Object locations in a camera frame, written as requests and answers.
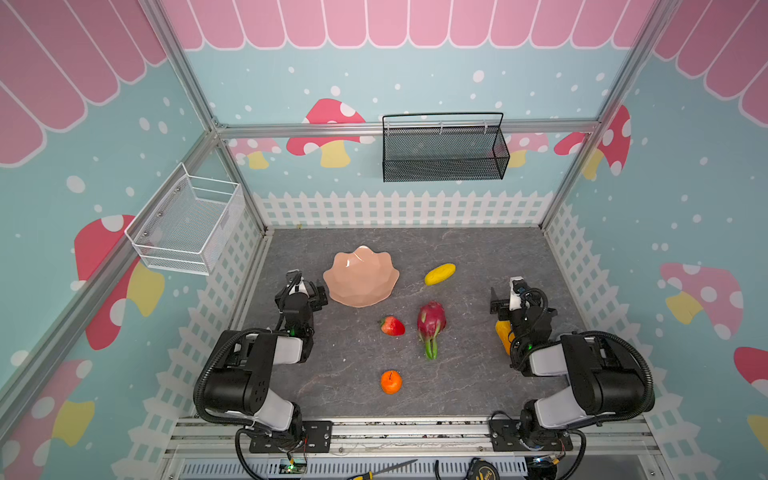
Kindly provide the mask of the red fake strawberry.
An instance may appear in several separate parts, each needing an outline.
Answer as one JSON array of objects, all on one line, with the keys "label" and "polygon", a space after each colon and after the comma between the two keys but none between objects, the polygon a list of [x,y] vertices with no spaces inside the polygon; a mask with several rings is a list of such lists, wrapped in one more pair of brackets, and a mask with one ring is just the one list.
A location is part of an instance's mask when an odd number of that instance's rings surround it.
[{"label": "red fake strawberry", "polygon": [[405,325],[395,316],[386,316],[380,322],[381,331],[388,336],[402,336],[406,333]]}]

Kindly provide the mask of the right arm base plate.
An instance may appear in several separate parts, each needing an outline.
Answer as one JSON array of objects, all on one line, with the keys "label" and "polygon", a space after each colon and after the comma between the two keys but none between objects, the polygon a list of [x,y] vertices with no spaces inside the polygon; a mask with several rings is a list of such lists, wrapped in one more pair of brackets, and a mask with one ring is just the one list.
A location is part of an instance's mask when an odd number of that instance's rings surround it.
[{"label": "right arm base plate", "polygon": [[563,430],[548,430],[533,423],[523,426],[517,419],[494,418],[488,421],[494,452],[571,452],[573,442]]}]

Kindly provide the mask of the pink fake dragon fruit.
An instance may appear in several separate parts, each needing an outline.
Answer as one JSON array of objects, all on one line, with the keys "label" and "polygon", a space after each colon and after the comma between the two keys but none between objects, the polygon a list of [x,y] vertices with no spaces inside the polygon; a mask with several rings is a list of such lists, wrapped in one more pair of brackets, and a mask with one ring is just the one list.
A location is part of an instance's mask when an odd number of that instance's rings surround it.
[{"label": "pink fake dragon fruit", "polygon": [[445,330],[447,325],[443,306],[435,301],[430,301],[422,306],[418,318],[417,327],[421,341],[425,346],[425,354],[429,360],[435,360],[438,356],[438,335]]}]

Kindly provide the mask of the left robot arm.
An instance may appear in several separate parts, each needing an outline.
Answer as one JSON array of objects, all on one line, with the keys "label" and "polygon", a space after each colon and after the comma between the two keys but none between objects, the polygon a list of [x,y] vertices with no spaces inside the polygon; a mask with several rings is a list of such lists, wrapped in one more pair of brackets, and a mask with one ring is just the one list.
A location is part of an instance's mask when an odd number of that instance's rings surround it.
[{"label": "left robot arm", "polygon": [[238,425],[289,449],[304,440],[305,429],[300,407],[270,388],[273,367],[308,360],[314,313],[328,298],[324,287],[291,270],[275,303],[275,328],[226,330],[220,335],[196,381],[193,403],[197,415],[209,423]]}]

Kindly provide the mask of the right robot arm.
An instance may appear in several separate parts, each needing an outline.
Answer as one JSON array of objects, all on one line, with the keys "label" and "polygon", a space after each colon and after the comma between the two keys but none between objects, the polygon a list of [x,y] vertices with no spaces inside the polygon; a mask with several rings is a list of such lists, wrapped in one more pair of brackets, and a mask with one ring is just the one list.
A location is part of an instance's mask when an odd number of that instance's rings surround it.
[{"label": "right robot arm", "polygon": [[492,292],[489,310],[513,370],[567,381],[564,389],[527,401],[517,419],[489,419],[491,435],[509,448],[517,442],[531,451],[566,449],[573,430],[631,420],[655,406],[651,368],[632,344],[600,330],[553,337],[557,310],[543,290],[524,279],[511,279],[507,299]]}]

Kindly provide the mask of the orange yellow fake mango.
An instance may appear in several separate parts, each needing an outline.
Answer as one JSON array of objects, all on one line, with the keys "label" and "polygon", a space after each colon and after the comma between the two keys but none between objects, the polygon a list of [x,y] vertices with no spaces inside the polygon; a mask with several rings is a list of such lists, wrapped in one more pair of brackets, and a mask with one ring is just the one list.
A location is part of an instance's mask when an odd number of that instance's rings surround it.
[{"label": "orange yellow fake mango", "polygon": [[498,320],[495,324],[495,331],[502,342],[506,355],[510,355],[511,341],[515,338],[512,332],[511,322],[508,320]]}]

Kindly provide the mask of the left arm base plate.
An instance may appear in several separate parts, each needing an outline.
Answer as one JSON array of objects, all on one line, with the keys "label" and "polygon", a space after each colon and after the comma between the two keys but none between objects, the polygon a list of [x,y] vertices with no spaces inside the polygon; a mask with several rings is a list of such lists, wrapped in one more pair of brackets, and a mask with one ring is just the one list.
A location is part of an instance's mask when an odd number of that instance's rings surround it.
[{"label": "left arm base plate", "polygon": [[257,433],[250,439],[249,452],[253,454],[329,453],[334,423],[327,420],[304,420],[302,426],[292,425],[288,430],[270,434]]}]

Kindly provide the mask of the orange fake tangerine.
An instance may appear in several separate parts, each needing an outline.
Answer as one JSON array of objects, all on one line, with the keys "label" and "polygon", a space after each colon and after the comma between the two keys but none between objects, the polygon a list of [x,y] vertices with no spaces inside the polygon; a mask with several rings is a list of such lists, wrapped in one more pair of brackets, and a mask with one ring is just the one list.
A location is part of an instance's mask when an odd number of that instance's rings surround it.
[{"label": "orange fake tangerine", "polygon": [[398,393],[403,386],[403,379],[399,372],[388,370],[380,377],[381,390],[387,395]]}]

